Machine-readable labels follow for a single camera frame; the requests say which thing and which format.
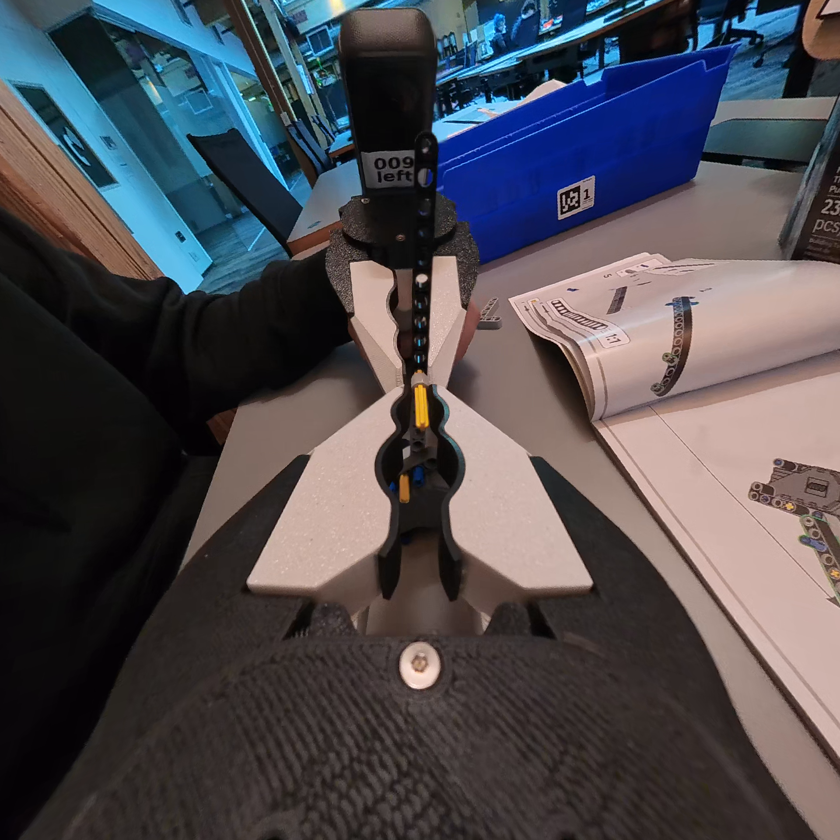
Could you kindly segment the person in black sweatshirt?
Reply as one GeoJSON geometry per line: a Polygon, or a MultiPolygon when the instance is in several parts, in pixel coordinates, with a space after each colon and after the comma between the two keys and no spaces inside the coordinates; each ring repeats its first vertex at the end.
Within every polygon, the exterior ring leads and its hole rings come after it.
{"type": "Polygon", "coordinates": [[[116,276],[2,211],[2,838],[96,727],[207,493],[229,297],[116,276]]]}

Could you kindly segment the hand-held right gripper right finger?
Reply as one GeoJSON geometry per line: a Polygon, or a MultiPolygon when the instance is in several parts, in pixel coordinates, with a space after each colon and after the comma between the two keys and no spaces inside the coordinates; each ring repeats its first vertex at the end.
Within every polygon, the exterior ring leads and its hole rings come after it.
{"type": "Polygon", "coordinates": [[[463,465],[448,504],[464,562],[459,593],[480,613],[593,587],[529,453],[444,387],[443,432],[463,465]]]}

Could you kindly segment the person's left forearm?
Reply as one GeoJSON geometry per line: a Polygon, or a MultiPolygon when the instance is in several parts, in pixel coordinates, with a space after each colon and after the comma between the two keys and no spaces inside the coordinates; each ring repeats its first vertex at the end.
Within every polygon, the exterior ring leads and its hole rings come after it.
{"type": "Polygon", "coordinates": [[[204,422],[256,392],[291,384],[350,341],[326,258],[323,249],[272,264],[226,296],[183,298],[167,328],[181,420],[204,422]]]}

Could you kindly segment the black office chair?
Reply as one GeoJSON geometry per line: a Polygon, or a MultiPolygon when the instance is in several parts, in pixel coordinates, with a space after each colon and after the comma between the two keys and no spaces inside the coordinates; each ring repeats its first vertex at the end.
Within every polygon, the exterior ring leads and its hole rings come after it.
{"type": "Polygon", "coordinates": [[[302,205],[274,176],[236,128],[214,135],[187,134],[210,170],[293,257],[288,244],[302,205]]]}

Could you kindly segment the black toy set box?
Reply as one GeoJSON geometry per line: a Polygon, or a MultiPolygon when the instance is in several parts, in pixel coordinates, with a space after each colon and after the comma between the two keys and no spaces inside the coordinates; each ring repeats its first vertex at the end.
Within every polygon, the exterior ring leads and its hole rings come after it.
{"type": "MultiPolygon", "coordinates": [[[[839,59],[839,2],[812,1],[802,44],[816,60],[839,59]]],[[[779,244],[787,259],[839,262],[839,100],[805,169],[779,244]]]]}

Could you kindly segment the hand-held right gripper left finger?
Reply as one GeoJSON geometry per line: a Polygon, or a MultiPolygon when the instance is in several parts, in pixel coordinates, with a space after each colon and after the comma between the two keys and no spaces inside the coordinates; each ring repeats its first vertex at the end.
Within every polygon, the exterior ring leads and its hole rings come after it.
{"type": "Polygon", "coordinates": [[[410,404],[397,387],[311,451],[247,579],[251,592],[339,603],[351,614],[393,597],[411,486],[402,443],[410,404]]]}

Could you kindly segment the long wooden work table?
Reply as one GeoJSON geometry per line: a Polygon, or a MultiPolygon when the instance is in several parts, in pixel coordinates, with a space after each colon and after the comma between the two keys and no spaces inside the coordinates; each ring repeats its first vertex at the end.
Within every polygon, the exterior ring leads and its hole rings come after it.
{"type": "Polygon", "coordinates": [[[605,41],[640,18],[671,5],[670,1],[612,3],[579,26],[561,31],[531,47],[516,49],[476,66],[451,71],[437,82],[436,117],[464,108],[475,98],[492,101],[495,92],[519,99],[543,81],[565,83],[583,78],[583,64],[597,57],[604,68],[605,41]]]}

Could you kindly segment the white instruction booklet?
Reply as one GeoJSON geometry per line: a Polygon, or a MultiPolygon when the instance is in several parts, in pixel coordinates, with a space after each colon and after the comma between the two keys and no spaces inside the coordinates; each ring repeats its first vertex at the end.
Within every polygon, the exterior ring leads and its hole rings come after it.
{"type": "Polygon", "coordinates": [[[838,757],[838,266],[643,253],[509,301],[838,757]]]}

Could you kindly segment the blue plastic bin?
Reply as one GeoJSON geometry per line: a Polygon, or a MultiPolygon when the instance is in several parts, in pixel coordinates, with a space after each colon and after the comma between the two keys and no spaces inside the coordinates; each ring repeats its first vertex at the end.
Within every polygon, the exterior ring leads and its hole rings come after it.
{"type": "Polygon", "coordinates": [[[697,173],[735,45],[604,70],[439,145],[437,188],[483,263],[697,173]]]}

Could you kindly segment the grey desk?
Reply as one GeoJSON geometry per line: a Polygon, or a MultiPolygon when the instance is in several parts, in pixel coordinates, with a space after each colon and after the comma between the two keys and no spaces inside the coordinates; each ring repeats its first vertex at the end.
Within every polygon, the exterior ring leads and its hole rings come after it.
{"type": "MultiPolygon", "coordinates": [[[[481,267],[478,303],[498,296],[502,328],[476,333],[450,390],[543,457],[600,508],[663,575],[703,636],[765,765],[820,838],[838,838],[832,758],[646,509],[595,436],[562,353],[533,342],[507,300],[643,251],[669,258],[775,259],[799,173],[702,162],[693,182],[481,267]]],[[[299,454],[363,411],[380,388],[354,346],[297,384],[239,408],[185,560],[299,454]]]]}

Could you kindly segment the grey table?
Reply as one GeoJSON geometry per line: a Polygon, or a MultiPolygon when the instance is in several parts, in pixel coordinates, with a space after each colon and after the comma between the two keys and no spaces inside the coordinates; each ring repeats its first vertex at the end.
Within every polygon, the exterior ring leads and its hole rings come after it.
{"type": "Polygon", "coordinates": [[[803,172],[823,136],[837,98],[722,101],[701,159],[728,165],[803,172]]]}

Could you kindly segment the person's left hand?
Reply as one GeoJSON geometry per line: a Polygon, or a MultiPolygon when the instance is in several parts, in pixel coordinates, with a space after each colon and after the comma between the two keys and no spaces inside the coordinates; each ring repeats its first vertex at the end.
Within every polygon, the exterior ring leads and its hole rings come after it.
{"type": "MultiPolygon", "coordinates": [[[[465,322],[458,340],[458,347],[455,354],[454,366],[461,362],[461,360],[463,360],[463,358],[465,357],[469,345],[475,337],[479,321],[480,309],[474,301],[470,301],[465,312],[465,322]]],[[[351,320],[348,320],[348,331],[352,341],[358,347],[361,357],[372,368],[372,362],[370,362],[368,355],[364,349],[364,346],[362,345],[361,339],[359,338],[358,333],[356,332],[351,320]]]]}

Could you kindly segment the black toy beam assembly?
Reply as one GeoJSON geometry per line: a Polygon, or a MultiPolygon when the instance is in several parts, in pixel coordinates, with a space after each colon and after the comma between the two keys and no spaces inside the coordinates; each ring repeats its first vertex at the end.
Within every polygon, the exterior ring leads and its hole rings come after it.
{"type": "MultiPolygon", "coordinates": [[[[416,137],[413,153],[413,196],[408,199],[409,221],[413,224],[407,240],[408,269],[413,272],[414,356],[427,368],[429,302],[432,262],[435,256],[455,256],[460,278],[461,300],[469,305],[476,283],[475,250],[469,227],[456,219],[455,205],[437,191],[438,141],[430,130],[416,137]]],[[[385,479],[394,490],[398,532],[436,531],[442,553],[458,554],[449,528],[448,504],[459,484],[463,465],[456,446],[443,432],[445,406],[436,388],[427,385],[429,428],[414,425],[413,387],[405,384],[395,404],[395,420],[400,437],[389,442],[385,458],[385,479]]]]}

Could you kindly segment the black wall sign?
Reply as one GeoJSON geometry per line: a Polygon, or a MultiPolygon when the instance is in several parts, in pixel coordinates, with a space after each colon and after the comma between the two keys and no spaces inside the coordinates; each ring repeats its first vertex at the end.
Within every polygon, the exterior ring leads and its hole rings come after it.
{"type": "Polygon", "coordinates": [[[12,80],[8,84],[100,193],[118,188],[120,175],[126,172],[125,161],[112,137],[96,140],[88,129],[81,130],[42,85],[12,80]]]}

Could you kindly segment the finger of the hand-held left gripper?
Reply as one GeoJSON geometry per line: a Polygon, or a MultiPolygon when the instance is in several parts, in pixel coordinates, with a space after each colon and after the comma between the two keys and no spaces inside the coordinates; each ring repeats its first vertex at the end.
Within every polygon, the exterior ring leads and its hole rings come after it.
{"type": "Polygon", "coordinates": [[[353,314],[350,324],[384,393],[405,389],[405,365],[398,349],[399,328],[391,298],[397,289],[392,269],[374,261],[350,263],[353,314]]]}
{"type": "Polygon", "coordinates": [[[455,256],[433,258],[431,284],[427,377],[434,385],[447,386],[466,320],[455,256]]]}

